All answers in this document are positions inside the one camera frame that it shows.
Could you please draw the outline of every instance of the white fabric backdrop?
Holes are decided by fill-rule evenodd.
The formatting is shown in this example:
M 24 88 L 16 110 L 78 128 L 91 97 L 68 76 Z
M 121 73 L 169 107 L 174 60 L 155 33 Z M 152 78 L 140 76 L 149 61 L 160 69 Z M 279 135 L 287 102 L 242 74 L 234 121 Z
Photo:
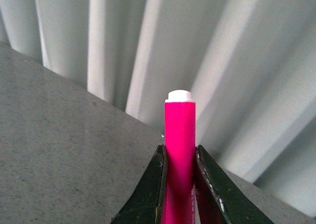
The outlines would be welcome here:
M 316 0 L 0 0 L 0 40 L 163 133 L 168 92 L 197 143 L 316 216 Z

